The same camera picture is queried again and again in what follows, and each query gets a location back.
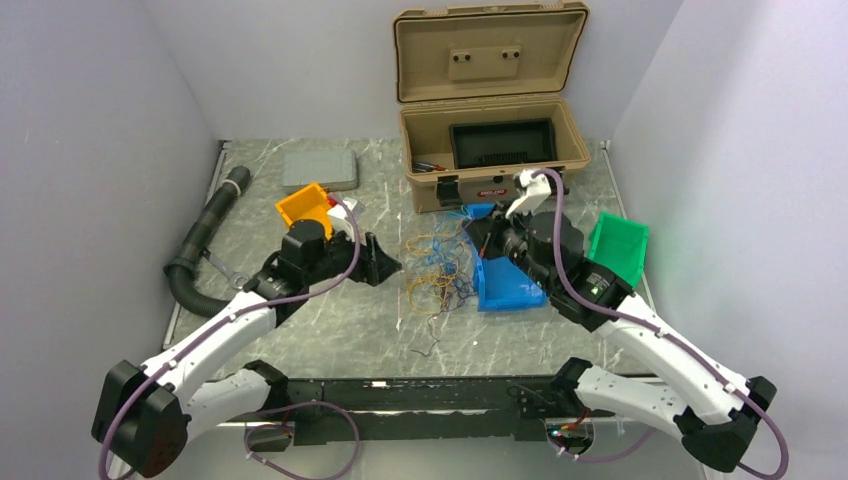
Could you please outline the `orange plastic bin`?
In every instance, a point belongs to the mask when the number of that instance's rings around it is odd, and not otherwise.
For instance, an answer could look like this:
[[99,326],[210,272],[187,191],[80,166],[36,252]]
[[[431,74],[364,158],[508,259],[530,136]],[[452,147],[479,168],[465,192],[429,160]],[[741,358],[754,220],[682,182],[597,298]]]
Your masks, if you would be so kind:
[[324,227],[325,238],[329,240],[334,228],[328,212],[335,205],[336,201],[329,199],[318,183],[311,183],[278,201],[275,208],[287,227],[300,220],[314,220]]

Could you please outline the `tan open toolbox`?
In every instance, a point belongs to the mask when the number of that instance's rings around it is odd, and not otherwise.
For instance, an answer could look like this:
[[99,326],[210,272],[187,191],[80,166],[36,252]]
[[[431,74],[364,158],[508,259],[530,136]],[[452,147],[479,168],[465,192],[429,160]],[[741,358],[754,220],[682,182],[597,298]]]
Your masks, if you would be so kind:
[[[583,169],[589,150],[563,98],[590,15],[580,1],[408,9],[393,22],[406,177],[419,213],[516,197],[513,175]],[[458,169],[449,127],[549,118],[557,159]],[[413,161],[446,171],[415,173]]]

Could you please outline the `grey plastic case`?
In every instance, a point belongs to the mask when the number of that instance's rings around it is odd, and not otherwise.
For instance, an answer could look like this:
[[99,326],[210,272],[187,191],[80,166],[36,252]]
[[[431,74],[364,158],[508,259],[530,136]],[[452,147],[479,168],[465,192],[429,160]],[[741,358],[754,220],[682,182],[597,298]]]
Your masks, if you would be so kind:
[[282,190],[292,194],[318,183],[325,191],[348,191],[359,185],[357,155],[350,148],[286,153],[282,159]]

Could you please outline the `silver wrench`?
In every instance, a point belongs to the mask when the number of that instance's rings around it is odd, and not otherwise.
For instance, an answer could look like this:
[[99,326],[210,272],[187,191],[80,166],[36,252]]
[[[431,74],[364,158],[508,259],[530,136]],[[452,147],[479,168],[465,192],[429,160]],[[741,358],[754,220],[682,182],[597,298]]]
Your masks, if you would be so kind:
[[232,289],[241,290],[248,282],[249,277],[246,274],[231,268],[208,248],[202,250],[202,256],[226,278]]

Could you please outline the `green plastic bin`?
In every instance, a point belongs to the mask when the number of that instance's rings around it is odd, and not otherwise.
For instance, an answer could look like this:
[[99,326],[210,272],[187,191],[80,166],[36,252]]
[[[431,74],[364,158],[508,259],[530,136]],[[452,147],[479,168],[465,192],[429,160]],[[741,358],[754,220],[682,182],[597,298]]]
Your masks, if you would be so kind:
[[650,228],[609,212],[602,212],[589,235],[587,257],[635,288],[644,272]]

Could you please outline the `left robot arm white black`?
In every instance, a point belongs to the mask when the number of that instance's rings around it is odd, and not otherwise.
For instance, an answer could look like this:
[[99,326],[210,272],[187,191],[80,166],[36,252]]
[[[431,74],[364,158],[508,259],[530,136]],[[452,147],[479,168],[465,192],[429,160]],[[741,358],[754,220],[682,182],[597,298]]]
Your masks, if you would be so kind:
[[108,372],[92,425],[102,446],[100,476],[109,476],[107,462],[115,457],[152,478],[189,442],[227,420],[248,412],[279,417],[290,397],[288,379],[276,368],[253,361],[222,380],[212,375],[308,299],[346,279],[378,286],[401,269],[370,232],[327,237],[315,220],[295,222],[280,249],[213,318],[141,365],[121,361]]

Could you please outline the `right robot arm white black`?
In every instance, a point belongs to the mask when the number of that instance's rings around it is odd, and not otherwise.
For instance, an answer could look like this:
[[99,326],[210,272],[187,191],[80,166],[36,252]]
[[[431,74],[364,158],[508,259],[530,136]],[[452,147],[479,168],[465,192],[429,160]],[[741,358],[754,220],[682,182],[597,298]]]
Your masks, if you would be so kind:
[[649,385],[571,357],[551,382],[555,409],[620,414],[679,440],[714,470],[740,467],[776,386],[737,374],[680,338],[629,283],[584,255],[583,235],[568,218],[559,231],[554,218],[543,212],[507,220],[494,210],[466,230],[485,259],[517,267],[562,317],[636,355],[665,383]]

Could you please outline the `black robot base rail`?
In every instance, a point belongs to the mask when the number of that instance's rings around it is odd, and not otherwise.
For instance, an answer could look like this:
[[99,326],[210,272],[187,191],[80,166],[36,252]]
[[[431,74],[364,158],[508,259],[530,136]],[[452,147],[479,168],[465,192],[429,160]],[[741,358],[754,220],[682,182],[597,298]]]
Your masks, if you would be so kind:
[[279,381],[245,421],[286,423],[297,446],[360,438],[543,441],[550,430],[584,432],[603,410],[589,410],[551,375],[291,378]]

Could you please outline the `screwdrivers in toolbox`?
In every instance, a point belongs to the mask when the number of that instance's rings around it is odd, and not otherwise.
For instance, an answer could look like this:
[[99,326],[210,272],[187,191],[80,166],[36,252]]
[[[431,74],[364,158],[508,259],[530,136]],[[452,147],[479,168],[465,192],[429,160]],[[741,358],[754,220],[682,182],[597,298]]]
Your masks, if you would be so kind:
[[434,171],[446,171],[447,168],[438,164],[432,164],[427,162],[418,162],[413,161],[411,163],[412,171],[415,173],[428,173]]

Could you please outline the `blue plastic bin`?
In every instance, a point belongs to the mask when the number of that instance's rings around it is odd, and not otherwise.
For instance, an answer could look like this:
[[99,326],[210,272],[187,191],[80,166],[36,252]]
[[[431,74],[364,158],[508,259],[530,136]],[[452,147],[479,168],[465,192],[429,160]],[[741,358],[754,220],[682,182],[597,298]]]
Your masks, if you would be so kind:
[[[494,209],[493,203],[471,204],[465,207],[471,217],[469,221],[489,216]],[[478,296],[477,309],[480,312],[520,311],[540,308],[547,304],[547,295],[543,290],[508,259],[481,259],[472,244],[471,256],[472,285]]]

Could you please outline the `black tray in toolbox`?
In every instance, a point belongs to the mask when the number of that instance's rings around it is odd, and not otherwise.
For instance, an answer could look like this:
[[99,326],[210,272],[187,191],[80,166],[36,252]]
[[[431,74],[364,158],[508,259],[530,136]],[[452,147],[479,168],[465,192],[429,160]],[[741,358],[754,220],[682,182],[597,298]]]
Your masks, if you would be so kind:
[[449,135],[458,169],[557,159],[555,131],[549,118],[454,124]]

